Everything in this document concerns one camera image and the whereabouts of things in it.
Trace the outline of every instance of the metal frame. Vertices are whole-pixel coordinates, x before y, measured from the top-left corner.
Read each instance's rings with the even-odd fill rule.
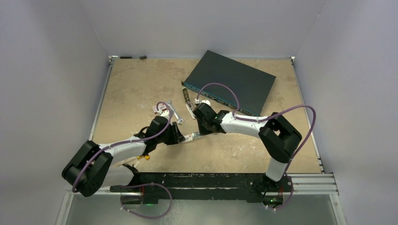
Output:
[[[97,112],[94,117],[94,122],[93,122],[93,125],[91,128],[91,131],[90,131],[89,140],[92,140],[92,138],[93,138],[93,134],[94,134],[95,127],[97,124],[97,120],[98,120],[98,115],[99,115],[101,107],[102,107],[102,102],[103,102],[103,99],[105,96],[105,92],[107,89],[110,74],[112,72],[114,63],[118,58],[119,57],[117,57],[117,56],[110,57],[108,73],[107,73],[107,76],[105,79],[105,84],[104,84],[104,87],[103,87],[103,90],[101,93],[101,97],[99,100]],[[296,75],[296,72],[295,72],[294,66],[293,66],[293,61],[292,61],[291,65],[292,65],[294,74]],[[296,82],[298,85],[298,90],[300,92],[301,100],[304,102],[303,96],[301,94],[300,86],[297,81],[297,77],[296,77]],[[306,118],[308,121],[308,125],[310,126],[311,123],[309,121],[309,117],[308,117],[306,110],[305,110],[305,114],[306,114]],[[322,161],[319,156],[318,148],[315,143],[313,133],[311,133],[311,137],[312,137],[312,141],[314,143],[316,155],[318,157],[318,162],[320,165],[321,173],[320,174],[315,174],[315,173],[289,174],[291,176],[293,184],[294,184],[294,195],[329,195],[330,201],[332,203],[333,213],[335,214],[337,224],[338,225],[346,225],[347,223],[346,223],[346,219],[345,219],[342,207],[341,207],[340,199],[338,197],[338,189],[336,186],[336,181],[335,181],[334,175],[324,173]],[[138,192],[130,192],[130,193],[110,192],[109,188],[100,188],[95,193],[95,195],[121,195],[121,194],[123,194],[123,195],[140,195],[140,193],[138,193]],[[277,193],[271,193],[271,192],[266,193],[266,195],[275,195],[275,194],[277,194]],[[74,199],[74,197],[73,197],[74,195],[80,195],[80,193],[73,193],[70,190],[70,188],[68,188],[66,190],[65,196],[62,200],[61,209],[60,209],[60,212],[59,212],[57,220],[56,220],[56,225],[65,225],[66,224],[67,219],[68,219],[68,214],[70,211],[70,207],[71,207],[72,201]]]
[[[291,67],[292,67],[293,72],[294,72],[294,77],[296,78],[298,91],[300,92],[301,102],[304,103],[303,94],[301,93],[301,89],[300,89],[300,84],[299,84],[299,81],[297,80],[296,70],[294,69],[294,63],[293,63],[294,62],[294,57],[290,57],[290,60],[291,60]],[[311,122],[310,122],[310,119],[308,117],[307,110],[304,110],[304,113],[306,114],[306,117],[307,117],[308,127],[310,127],[311,126]],[[316,145],[313,132],[311,132],[311,139],[312,139],[312,141],[314,143],[315,153],[316,153],[316,156],[318,157],[318,163],[319,163],[319,168],[321,169],[321,173],[325,173],[324,168],[323,168],[323,163],[322,163],[322,160],[321,160],[321,156],[319,155],[318,146]]]

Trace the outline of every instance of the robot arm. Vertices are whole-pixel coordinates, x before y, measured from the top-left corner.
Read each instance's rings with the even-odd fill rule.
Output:
[[[301,134],[283,116],[264,122],[237,120],[231,112],[221,110],[216,113],[206,103],[198,104],[193,113],[197,118],[200,136],[212,133],[239,133],[260,138],[271,156],[265,173],[267,182],[271,185],[281,180],[286,166],[302,138]],[[240,118],[261,120],[266,117],[240,116]],[[168,120],[165,117],[156,116],[150,126],[146,128],[145,133],[143,132],[145,128],[143,128],[130,139],[100,145],[93,141],[87,141],[64,168],[62,177],[73,184],[87,161],[100,149],[108,147],[109,149],[99,154],[85,170],[78,181],[77,190],[87,197],[94,194],[100,187],[130,184],[138,171],[129,165],[119,167],[111,167],[111,165],[130,157],[149,157],[148,154],[159,143],[171,145],[184,142],[186,138],[180,133],[175,122],[171,123],[156,138],[144,142],[133,142],[133,140],[148,138],[159,133],[167,123]]]
[[[299,145],[302,136],[285,117],[279,116],[264,122],[237,120],[231,112],[221,110],[216,113],[208,104],[200,103],[193,111],[197,118],[199,131],[203,135],[211,133],[238,133],[260,138],[264,143],[271,161],[266,176],[278,182]],[[267,117],[239,116],[243,119]]]

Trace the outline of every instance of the glass panel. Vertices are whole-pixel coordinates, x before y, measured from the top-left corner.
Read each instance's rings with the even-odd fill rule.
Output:
[[[169,200],[159,204],[141,205],[135,212],[157,216],[168,207]],[[294,195],[285,208],[273,212],[261,203],[246,201],[173,200],[169,214],[161,219],[143,219],[120,210],[120,196],[75,195],[68,225],[336,225],[328,195]]]

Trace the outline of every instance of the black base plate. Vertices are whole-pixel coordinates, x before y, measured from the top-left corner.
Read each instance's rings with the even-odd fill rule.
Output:
[[[290,192],[289,179],[285,176],[277,183],[270,183],[263,173],[171,173],[139,172],[135,174],[129,186],[146,183],[164,185],[173,199],[185,200],[246,200],[248,203],[260,203],[262,192]],[[111,192],[139,192],[138,188],[125,189],[113,186]],[[157,204],[159,199],[169,199],[160,187],[145,187],[143,204]]]

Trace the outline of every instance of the gray wall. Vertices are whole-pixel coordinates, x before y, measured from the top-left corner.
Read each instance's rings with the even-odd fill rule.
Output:
[[[0,1],[0,224],[54,224],[107,55],[78,0]]]
[[[110,55],[296,55],[326,0],[82,0]]]
[[[295,67],[349,224],[397,224],[398,1],[329,0]]]

